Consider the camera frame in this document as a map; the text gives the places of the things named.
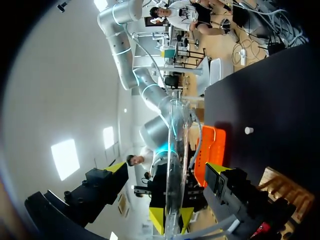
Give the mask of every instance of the screw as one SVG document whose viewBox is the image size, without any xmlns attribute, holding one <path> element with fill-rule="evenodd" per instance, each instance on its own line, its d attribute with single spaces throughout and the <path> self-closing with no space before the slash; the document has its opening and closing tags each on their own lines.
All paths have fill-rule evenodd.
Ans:
<svg viewBox="0 0 320 240">
<path fill-rule="evenodd" d="M 80 204 L 83 204 L 85 201 L 84 201 L 84 199 L 82 198 L 82 197 L 79 197 L 78 198 L 78 203 L 80 203 Z"/>
<path fill-rule="evenodd" d="M 64 196 L 65 197 L 70 197 L 71 196 L 71 192 L 70 191 L 65 191 L 64 192 Z"/>
</svg>

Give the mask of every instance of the black tabletop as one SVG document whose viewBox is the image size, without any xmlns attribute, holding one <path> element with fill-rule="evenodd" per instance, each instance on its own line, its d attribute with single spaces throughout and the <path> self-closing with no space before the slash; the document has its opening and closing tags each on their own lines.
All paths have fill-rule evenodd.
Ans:
<svg viewBox="0 0 320 240">
<path fill-rule="evenodd" d="M 226 131 L 226 167 L 243 169 L 254 185 L 271 167 L 317 198 L 319 56 L 308 45 L 290 48 L 206 89 L 204 124 Z M 254 132 L 246 135 L 245 127 Z"/>
</svg>

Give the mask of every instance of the ceiling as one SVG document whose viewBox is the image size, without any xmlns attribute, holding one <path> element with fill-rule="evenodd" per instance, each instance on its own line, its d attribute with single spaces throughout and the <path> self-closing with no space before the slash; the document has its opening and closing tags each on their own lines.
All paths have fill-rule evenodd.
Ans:
<svg viewBox="0 0 320 240">
<path fill-rule="evenodd" d="M 106 159 L 103 131 L 113 127 L 114 141 L 119 140 L 120 81 L 98 13 L 93 0 L 72 1 L 64 13 L 52 6 L 24 40 L 9 71 L 1 174 L 20 213 L 33 193 L 50 189 L 63 199 L 64 191 L 81 184 L 84 173 L 113 160 Z M 79 169 L 62 181 L 52 146 L 66 140 L 74 140 Z M 104 237 L 109 230 L 102 231 Z"/>
</svg>

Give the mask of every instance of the ceiling light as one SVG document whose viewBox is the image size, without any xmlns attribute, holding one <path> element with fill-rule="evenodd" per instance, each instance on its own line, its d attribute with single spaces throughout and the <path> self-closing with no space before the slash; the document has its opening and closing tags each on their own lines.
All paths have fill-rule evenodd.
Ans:
<svg viewBox="0 0 320 240">
<path fill-rule="evenodd" d="M 117 235 L 113 231 L 111 232 L 110 240 L 118 240 Z"/>
<path fill-rule="evenodd" d="M 93 0 L 99 12 L 102 12 L 108 6 L 107 0 Z"/>
<path fill-rule="evenodd" d="M 80 168 L 76 144 L 73 139 L 51 146 L 51 151 L 61 181 Z"/>
<path fill-rule="evenodd" d="M 115 144 L 114 128 L 112 126 L 103 129 L 104 148 L 108 149 Z"/>
</svg>

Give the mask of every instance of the transparent acrylic tube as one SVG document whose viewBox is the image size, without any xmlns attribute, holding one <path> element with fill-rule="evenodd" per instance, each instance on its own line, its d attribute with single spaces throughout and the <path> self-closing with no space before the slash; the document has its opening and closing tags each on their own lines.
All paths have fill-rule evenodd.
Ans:
<svg viewBox="0 0 320 240">
<path fill-rule="evenodd" d="M 172 239 L 180 233 L 179 218 L 185 193 L 190 125 L 189 101 L 172 99 L 168 135 L 165 239 Z"/>
</svg>

